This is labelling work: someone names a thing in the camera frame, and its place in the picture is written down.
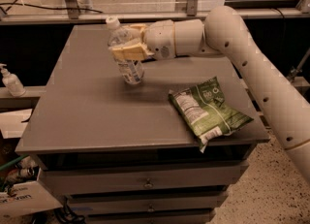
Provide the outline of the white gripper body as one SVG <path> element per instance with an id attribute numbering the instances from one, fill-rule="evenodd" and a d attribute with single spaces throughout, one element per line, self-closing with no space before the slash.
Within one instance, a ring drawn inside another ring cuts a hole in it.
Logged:
<path id="1" fill-rule="evenodd" d="M 175 58 L 172 20 L 157 21 L 149 25 L 144 32 L 143 40 L 156 60 Z"/>

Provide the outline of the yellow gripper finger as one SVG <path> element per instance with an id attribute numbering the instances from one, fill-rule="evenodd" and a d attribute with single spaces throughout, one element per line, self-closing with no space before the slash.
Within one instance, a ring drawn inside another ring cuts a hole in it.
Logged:
<path id="1" fill-rule="evenodd" d="M 154 55 L 147 44 L 139 39 L 134 39 L 121 45 L 114 45 L 108 49 L 113 57 L 118 60 L 142 61 Z"/>
<path id="2" fill-rule="evenodd" d="M 141 41 L 143 41 L 147 25 L 142 23 L 131 24 L 128 26 L 128 29 L 134 38 L 139 38 Z"/>

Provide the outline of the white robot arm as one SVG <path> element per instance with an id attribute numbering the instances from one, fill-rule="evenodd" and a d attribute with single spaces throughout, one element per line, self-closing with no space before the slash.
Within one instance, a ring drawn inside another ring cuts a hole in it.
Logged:
<path id="1" fill-rule="evenodd" d="M 310 105 L 254 42 L 242 17 L 219 6 L 204 21 L 127 25 L 130 40 L 110 49 L 118 60 L 171 59 L 222 53 L 230 59 L 299 172 L 310 182 Z"/>

